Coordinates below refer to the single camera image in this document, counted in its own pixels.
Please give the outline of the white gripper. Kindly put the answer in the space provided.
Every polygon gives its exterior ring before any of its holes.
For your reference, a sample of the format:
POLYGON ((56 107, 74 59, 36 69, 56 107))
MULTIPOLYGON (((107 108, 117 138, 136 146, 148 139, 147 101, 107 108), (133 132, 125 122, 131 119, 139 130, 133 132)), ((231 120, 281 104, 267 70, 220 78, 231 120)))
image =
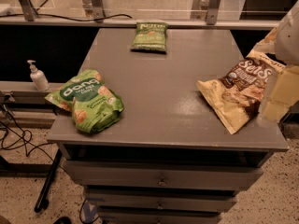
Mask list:
POLYGON ((278 25, 275 53, 291 65, 269 78, 260 104, 260 119, 279 123, 299 101, 299 1, 278 25))

